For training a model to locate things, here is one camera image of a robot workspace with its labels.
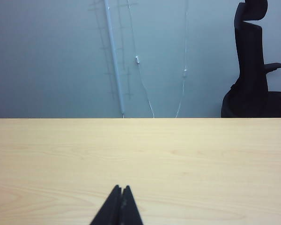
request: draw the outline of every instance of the wooden table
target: wooden table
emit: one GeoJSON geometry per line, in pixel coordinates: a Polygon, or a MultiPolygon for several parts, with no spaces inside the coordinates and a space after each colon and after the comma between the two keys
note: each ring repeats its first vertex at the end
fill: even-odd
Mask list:
{"type": "Polygon", "coordinates": [[[281,225],[281,119],[0,119],[0,225],[281,225]]]}

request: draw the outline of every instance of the chair headrest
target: chair headrest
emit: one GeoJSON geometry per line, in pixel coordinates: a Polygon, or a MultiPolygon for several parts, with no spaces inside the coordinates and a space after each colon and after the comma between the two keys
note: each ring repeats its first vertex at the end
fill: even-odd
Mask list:
{"type": "Polygon", "coordinates": [[[243,21],[261,20],[267,12],[267,0],[245,0],[243,21]]]}

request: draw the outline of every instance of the white wall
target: white wall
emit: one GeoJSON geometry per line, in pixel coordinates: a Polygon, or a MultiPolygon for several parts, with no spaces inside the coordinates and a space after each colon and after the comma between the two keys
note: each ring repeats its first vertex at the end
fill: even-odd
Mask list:
{"type": "MultiPolygon", "coordinates": [[[[0,0],[0,117],[120,117],[107,30],[93,0],[0,0]]],[[[126,0],[109,0],[126,117],[151,117],[134,62],[126,0]],[[119,28],[119,15],[122,25],[119,28]],[[128,85],[127,70],[130,70],[128,85]]],[[[182,92],[185,0],[130,0],[143,81],[156,117],[174,117],[182,92]]],[[[281,62],[281,0],[269,0],[265,62],[281,62]]],[[[188,67],[179,117],[220,117],[238,77],[233,19],[239,0],[189,0],[188,67]]],[[[103,4],[96,4],[106,27],[103,4]]],[[[281,69],[268,75],[281,90],[281,69]]]]}

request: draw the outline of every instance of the hanging wire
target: hanging wire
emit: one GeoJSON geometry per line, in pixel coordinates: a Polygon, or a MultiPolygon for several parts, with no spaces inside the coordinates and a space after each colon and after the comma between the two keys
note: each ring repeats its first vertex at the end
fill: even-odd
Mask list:
{"type": "Polygon", "coordinates": [[[177,109],[177,113],[176,113],[176,117],[179,114],[180,108],[181,108],[181,103],[182,103],[182,99],[184,97],[184,84],[185,84],[185,80],[186,80],[186,73],[187,73],[187,34],[188,34],[188,0],[185,0],[185,8],[186,8],[186,12],[185,12],[185,54],[184,54],[184,71],[183,71],[183,83],[182,83],[182,94],[181,94],[181,98],[179,101],[179,107],[177,109]]]}
{"type": "Polygon", "coordinates": [[[130,2],[129,2],[129,0],[126,0],[126,1],[127,1],[128,9],[129,9],[130,25],[131,25],[132,36],[133,36],[133,49],[134,49],[134,53],[135,53],[136,63],[137,63],[137,66],[138,66],[138,72],[139,72],[141,84],[142,84],[142,86],[143,86],[143,88],[145,90],[145,93],[146,93],[148,104],[149,104],[151,112],[153,114],[153,118],[155,118],[154,111],[152,109],[152,105],[151,105],[150,100],[149,100],[148,91],[147,91],[147,88],[146,88],[146,86],[144,84],[144,81],[142,79],[142,76],[141,76],[140,62],[139,62],[139,59],[138,59],[138,56],[137,56],[137,52],[136,52],[136,44],[135,44],[135,36],[134,36],[134,29],[133,29],[133,22],[132,22],[132,14],[131,14],[131,9],[130,9],[130,2]]]}

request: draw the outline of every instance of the vertical pipe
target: vertical pipe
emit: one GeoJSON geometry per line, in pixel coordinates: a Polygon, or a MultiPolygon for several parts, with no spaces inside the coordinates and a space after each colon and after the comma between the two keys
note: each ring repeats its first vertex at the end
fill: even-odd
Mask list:
{"type": "Polygon", "coordinates": [[[124,100],[123,100],[123,95],[122,95],[120,77],[119,77],[119,73],[118,73],[118,61],[117,61],[116,48],[115,48],[114,38],[113,38],[113,33],[112,33],[111,15],[110,15],[110,8],[109,8],[108,0],[104,0],[104,5],[105,5],[107,25],[108,25],[109,40],[111,43],[111,54],[112,54],[113,67],[114,67],[114,72],[115,72],[116,82],[117,82],[117,87],[118,87],[118,99],[120,102],[121,112],[124,115],[125,114],[124,100]]]}

